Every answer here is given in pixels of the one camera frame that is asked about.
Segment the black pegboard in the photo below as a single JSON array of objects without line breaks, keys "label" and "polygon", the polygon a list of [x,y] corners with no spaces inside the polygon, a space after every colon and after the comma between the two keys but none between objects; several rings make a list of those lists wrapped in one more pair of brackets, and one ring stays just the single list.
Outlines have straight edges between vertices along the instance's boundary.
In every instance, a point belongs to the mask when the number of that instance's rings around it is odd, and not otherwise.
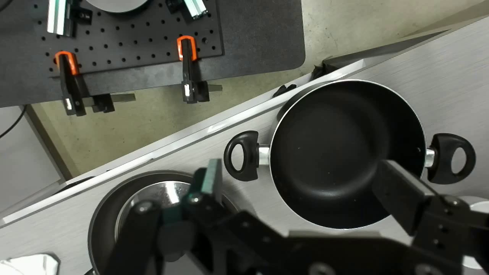
[{"label": "black pegboard", "polygon": [[78,25],[73,39],[47,34],[47,0],[35,0],[30,10],[45,14],[35,22],[38,56],[45,60],[45,74],[56,77],[53,56],[58,51],[76,54],[82,74],[116,71],[137,66],[174,63],[178,36],[194,36],[201,59],[223,56],[223,42],[217,0],[207,0],[207,16],[192,22],[180,13],[169,14],[165,0],[149,0],[137,13],[107,14],[81,2],[81,8],[93,11],[91,25]]}]

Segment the pot handle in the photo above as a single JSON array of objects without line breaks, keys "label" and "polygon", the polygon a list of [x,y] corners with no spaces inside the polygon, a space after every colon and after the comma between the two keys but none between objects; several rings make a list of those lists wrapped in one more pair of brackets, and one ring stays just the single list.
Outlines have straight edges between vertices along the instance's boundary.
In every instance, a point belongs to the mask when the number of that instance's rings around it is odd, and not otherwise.
[{"label": "pot handle", "polygon": [[[466,155],[464,167],[460,173],[452,172],[452,159],[455,152],[461,149]],[[432,184],[455,184],[466,179],[475,167],[475,150],[464,138],[440,133],[431,141],[431,150],[434,152],[434,162],[427,167],[427,181]]]},{"label": "pot handle", "polygon": [[[232,150],[241,146],[243,147],[243,167],[236,170],[232,166]],[[258,132],[243,132],[232,138],[224,150],[224,167],[227,173],[238,181],[250,182],[258,179],[258,166],[259,166],[259,146],[258,146]]]}]

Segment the kitchen counter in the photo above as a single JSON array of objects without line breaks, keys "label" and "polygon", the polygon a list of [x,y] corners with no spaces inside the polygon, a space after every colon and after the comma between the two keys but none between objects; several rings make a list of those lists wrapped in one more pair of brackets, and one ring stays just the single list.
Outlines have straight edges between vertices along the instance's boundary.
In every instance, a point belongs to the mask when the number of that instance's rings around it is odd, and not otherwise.
[{"label": "kitchen counter", "polygon": [[[3,219],[10,225],[0,230],[0,259],[50,253],[61,260],[61,275],[84,274],[90,269],[87,230],[100,199],[125,179],[152,170],[192,173],[207,159],[221,158],[227,141],[243,130],[258,130],[267,143],[275,126],[275,115],[293,94],[337,78],[369,80],[385,85],[402,95],[417,114],[424,130],[426,146],[434,133],[464,136],[475,147],[478,161],[473,173],[457,185],[432,185],[437,191],[457,196],[489,198],[489,20],[472,23],[444,34],[379,63],[357,62],[321,80],[307,83],[307,77],[290,94],[269,100],[270,94],[210,118],[175,136],[148,146],[126,158],[91,172],[96,176],[35,205],[44,210],[27,216],[33,208]],[[281,234],[328,233],[295,216],[279,199],[267,169],[259,170],[259,181],[236,182],[224,173],[220,191],[238,207],[255,213]],[[392,219],[385,219],[362,233],[374,233],[398,242],[409,242]]]}]

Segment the orange clamp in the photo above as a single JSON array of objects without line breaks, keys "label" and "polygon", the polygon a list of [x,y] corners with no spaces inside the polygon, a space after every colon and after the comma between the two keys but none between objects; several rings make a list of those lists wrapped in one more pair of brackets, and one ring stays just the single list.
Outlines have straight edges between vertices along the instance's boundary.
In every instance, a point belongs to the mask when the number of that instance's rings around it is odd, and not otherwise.
[{"label": "orange clamp", "polygon": [[183,62],[183,48],[181,48],[181,42],[183,40],[188,40],[191,48],[192,48],[192,62],[197,62],[198,60],[198,56],[197,56],[197,42],[194,37],[191,36],[183,36],[183,37],[178,37],[177,39],[177,51],[178,51],[178,60]]},{"label": "orange clamp", "polygon": [[67,59],[67,63],[70,65],[70,71],[71,71],[71,75],[79,75],[79,71],[78,71],[78,62],[76,62],[76,56],[73,52],[68,52],[68,51],[61,51],[61,52],[56,52],[55,59],[56,59],[56,65],[58,65],[58,69],[59,69],[59,57],[64,56]]}]

